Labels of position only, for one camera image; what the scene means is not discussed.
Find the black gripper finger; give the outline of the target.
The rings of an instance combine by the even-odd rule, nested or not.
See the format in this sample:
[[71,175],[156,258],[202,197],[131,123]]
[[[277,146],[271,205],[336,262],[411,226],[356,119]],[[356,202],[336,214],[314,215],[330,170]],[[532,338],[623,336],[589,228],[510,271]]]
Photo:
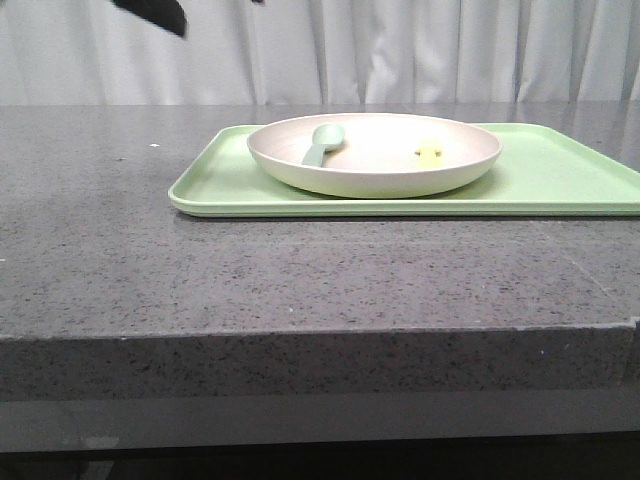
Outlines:
[[186,36],[187,18],[176,0],[113,0],[112,3],[178,37]]

